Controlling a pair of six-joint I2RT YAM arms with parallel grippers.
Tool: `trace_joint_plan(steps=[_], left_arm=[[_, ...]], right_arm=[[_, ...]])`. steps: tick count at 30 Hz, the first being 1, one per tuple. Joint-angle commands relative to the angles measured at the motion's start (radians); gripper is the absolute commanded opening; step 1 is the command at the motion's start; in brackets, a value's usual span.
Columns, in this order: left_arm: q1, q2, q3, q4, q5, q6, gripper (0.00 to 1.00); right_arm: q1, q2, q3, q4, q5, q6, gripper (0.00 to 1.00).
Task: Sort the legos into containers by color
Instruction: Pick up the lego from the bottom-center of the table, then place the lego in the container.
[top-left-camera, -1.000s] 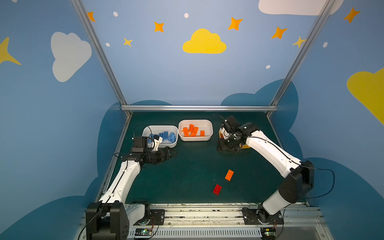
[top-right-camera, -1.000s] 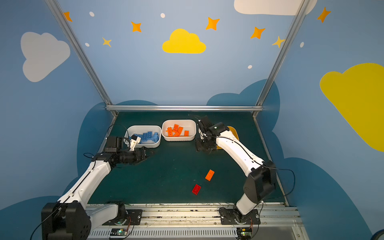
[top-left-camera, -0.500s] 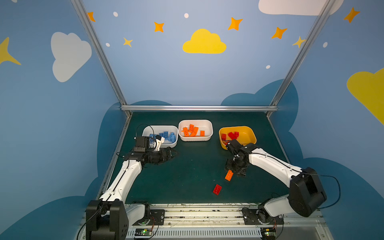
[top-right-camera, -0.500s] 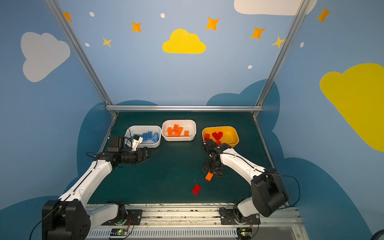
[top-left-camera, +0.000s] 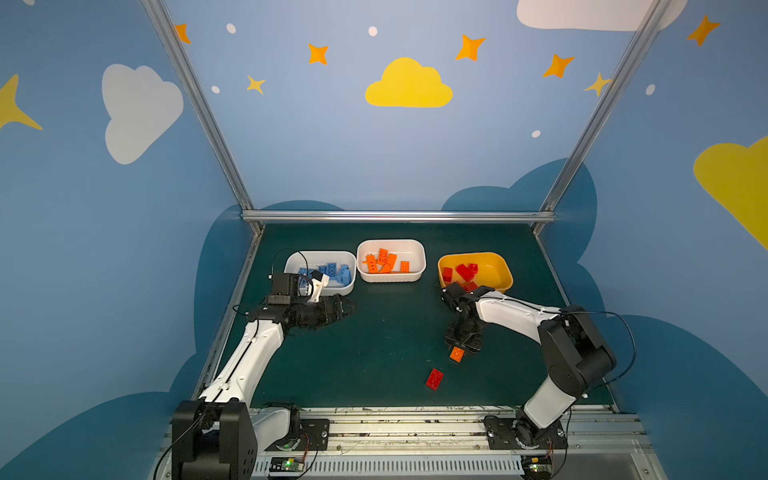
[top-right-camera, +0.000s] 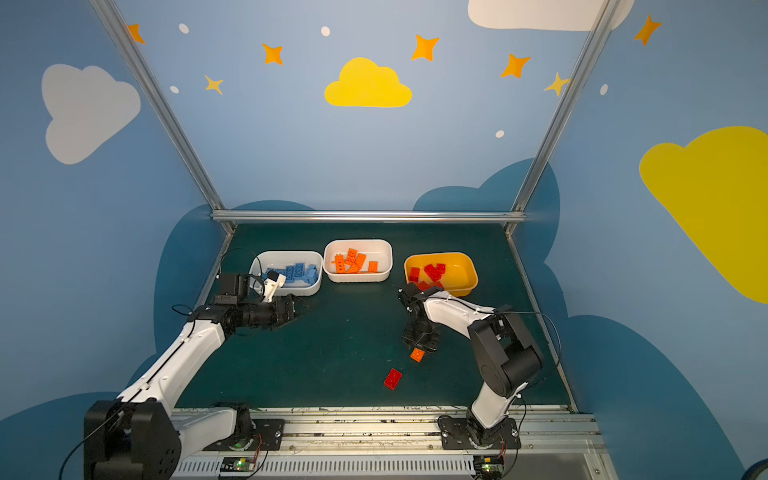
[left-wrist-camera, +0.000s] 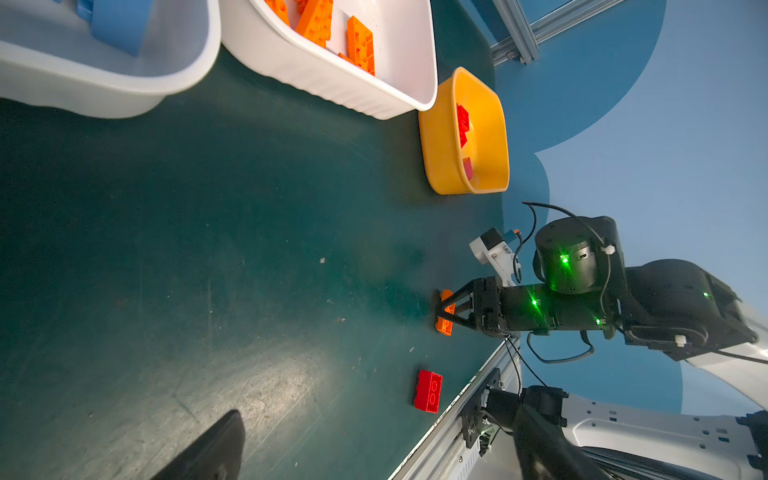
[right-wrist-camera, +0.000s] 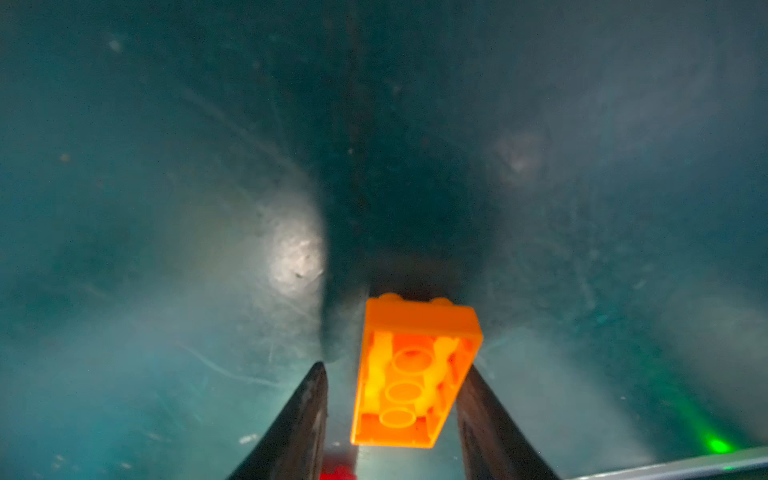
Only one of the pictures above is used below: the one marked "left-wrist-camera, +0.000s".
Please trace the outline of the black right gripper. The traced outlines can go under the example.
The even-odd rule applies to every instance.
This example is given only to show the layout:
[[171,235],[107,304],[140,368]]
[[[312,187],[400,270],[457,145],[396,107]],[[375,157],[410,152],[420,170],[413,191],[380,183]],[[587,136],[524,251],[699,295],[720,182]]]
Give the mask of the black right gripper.
[[[455,313],[444,309],[455,304]],[[616,302],[608,294],[561,294],[544,284],[503,287],[496,277],[477,278],[436,304],[436,316],[493,338],[518,332],[599,330],[616,333]]]

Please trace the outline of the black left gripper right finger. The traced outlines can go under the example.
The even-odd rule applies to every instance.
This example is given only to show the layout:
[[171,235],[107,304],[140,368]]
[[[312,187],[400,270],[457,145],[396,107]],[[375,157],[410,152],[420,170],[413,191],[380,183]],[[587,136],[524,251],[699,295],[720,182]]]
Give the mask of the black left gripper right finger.
[[512,432],[523,479],[610,479],[528,405],[518,409]]

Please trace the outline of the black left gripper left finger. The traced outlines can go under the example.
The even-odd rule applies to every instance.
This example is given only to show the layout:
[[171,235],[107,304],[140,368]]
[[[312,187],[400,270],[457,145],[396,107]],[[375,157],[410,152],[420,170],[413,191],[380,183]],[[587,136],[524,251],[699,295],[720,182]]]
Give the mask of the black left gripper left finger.
[[152,477],[162,479],[236,480],[242,467],[245,426],[230,410]]

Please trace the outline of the orange lego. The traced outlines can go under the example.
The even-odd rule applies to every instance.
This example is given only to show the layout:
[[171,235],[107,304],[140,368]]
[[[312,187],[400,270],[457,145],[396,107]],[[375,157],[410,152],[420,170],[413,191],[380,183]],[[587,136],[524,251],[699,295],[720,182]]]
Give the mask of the orange lego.
[[[440,300],[441,301],[446,300],[452,294],[453,294],[453,292],[451,290],[444,289],[440,293]],[[455,307],[456,307],[455,304],[448,305],[444,309],[444,312],[447,313],[447,314],[454,314],[455,313]],[[436,316],[435,329],[439,333],[441,333],[441,334],[443,334],[445,336],[451,336],[452,332],[453,332],[453,326],[454,326],[454,323],[452,321],[450,321],[449,319],[446,319],[446,318],[444,318],[444,317],[442,317],[440,315]]]
[[286,25],[290,25],[287,5],[284,0],[265,0],[265,2],[281,21]]
[[347,55],[350,63],[375,76],[374,37],[355,16],[347,22]]
[[298,1],[300,17],[295,31],[307,40],[325,48],[331,38],[333,7],[333,0]]

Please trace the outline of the long red lego brick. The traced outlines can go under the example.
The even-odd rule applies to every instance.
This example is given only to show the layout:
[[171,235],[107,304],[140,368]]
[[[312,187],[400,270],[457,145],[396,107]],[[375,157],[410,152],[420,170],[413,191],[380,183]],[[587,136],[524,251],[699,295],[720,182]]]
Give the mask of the long red lego brick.
[[469,112],[461,104],[456,105],[457,125],[459,132],[460,147],[463,148],[467,142],[467,134],[470,131],[471,123]]

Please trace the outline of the blue lego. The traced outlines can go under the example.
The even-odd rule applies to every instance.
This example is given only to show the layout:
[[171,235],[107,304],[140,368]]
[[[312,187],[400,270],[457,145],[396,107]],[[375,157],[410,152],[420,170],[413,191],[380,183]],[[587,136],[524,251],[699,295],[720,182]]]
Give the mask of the blue lego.
[[132,56],[143,46],[153,0],[77,0],[76,14],[94,38]]

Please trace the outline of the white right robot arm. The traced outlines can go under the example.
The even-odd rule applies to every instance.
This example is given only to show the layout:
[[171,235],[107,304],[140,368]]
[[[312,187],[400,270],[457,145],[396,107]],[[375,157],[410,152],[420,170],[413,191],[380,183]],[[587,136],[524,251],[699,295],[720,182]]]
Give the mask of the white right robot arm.
[[500,339],[554,331],[620,334],[718,377],[758,407],[741,416],[669,415],[588,400],[544,383],[507,391],[493,370],[463,407],[468,448],[510,435],[526,479],[763,479],[767,475],[767,325],[694,263],[625,264],[615,221],[566,213],[535,227],[533,270],[490,229],[472,241],[494,275],[442,294],[437,319]]

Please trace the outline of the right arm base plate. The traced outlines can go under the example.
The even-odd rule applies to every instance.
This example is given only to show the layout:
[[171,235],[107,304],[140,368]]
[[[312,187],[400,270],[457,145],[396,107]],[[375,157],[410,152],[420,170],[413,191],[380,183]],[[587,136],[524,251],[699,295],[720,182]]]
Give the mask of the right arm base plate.
[[500,369],[493,368],[460,411],[465,446],[472,449],[489,430],[511,435],[515,417],[523,405],[532,407],[553,425],[566,427],[562,411],[568,397],[562,389],[545,386],[525,387],[520,393],[504,390]]

